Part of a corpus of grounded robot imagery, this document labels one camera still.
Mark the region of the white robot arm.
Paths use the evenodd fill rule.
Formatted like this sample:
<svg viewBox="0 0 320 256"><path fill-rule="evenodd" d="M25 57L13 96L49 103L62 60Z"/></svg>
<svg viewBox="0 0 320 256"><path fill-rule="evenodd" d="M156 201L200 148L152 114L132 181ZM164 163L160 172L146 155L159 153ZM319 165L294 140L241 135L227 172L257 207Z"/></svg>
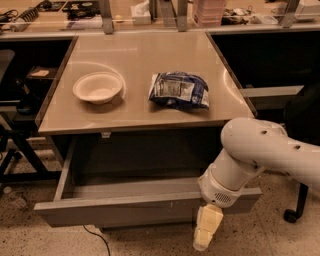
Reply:
<svg viewBox="0 0 320 256"><path fill-rule="evenodd" d="M223 210L241 196L249 180L265 170L287 173L300 183L297 208L284 219L293 223L302 216L309 188L320 186L320 147L292 139L279 124L253 118L235 118L221 131L222 150L198 179L202 198L193 247L208 248L223 219Z"/></svg>

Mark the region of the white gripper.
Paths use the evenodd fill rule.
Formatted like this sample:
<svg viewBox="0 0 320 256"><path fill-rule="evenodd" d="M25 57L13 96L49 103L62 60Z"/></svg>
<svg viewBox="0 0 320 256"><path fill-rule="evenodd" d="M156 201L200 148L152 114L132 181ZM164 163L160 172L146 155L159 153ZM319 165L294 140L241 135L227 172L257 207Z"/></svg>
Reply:
<svg viewBox="0 0 320 256"><path fill-rule="evenodd" d="M211 204L201 206L198 210L193 248L205 251L222 222L221 208L231 207L236 202L242 193L244 182L232 172L208 168L198 179L198 183L203 199Z"/></svg>

